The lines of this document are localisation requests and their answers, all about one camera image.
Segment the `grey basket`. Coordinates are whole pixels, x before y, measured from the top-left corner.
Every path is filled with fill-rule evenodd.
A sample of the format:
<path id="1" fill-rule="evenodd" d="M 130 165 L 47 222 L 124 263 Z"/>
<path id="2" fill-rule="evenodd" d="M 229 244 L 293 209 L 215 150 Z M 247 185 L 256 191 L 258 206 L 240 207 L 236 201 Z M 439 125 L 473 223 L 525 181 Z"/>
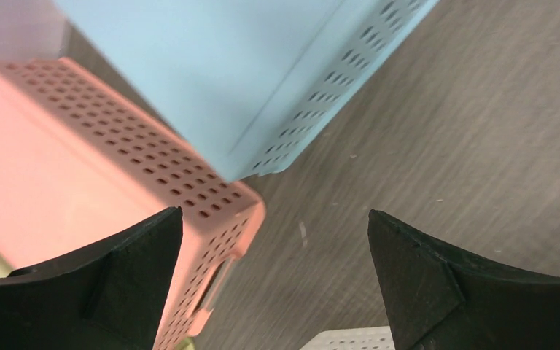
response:
<path id="1" fill-rule="evenodd" d="M 389 326 L 326 330 L 301 350 L 395 350 Z"/>

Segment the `pink perforated basket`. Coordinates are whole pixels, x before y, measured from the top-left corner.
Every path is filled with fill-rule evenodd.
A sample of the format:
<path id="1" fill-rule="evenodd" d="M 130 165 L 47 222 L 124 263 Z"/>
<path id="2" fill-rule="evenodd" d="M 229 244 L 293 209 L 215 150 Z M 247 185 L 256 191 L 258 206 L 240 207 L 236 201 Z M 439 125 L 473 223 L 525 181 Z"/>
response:
<path id="1" fill-rule="evenodd" d="M 168 208 L 183 241 L 155 340 L 175 349 L 209 320 L 265 218 L 171 129 L 75 61 L 0 61 L 0 256 L 48 260 Z"/>

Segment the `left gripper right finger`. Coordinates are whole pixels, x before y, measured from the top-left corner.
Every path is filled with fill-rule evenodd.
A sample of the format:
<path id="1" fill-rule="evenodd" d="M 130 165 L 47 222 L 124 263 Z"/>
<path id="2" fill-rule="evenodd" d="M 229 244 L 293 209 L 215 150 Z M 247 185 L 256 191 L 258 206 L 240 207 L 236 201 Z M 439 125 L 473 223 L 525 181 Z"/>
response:
<path id="1" fill-rule="evenodd" d="M 397 349 L 560 349 L 560 277 L 515 268 L 371 210 L 367 236 Z"/>

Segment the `light blue basket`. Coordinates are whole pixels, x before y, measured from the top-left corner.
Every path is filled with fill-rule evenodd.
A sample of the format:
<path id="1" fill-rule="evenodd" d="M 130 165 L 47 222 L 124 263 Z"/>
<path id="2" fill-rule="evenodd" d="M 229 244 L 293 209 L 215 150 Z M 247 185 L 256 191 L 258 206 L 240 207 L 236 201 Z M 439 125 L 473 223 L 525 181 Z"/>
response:
<path id="1" fill-rule="evenodd" d="M 288 168 L 433 1 L 57 1 L 225 180 Z"/>

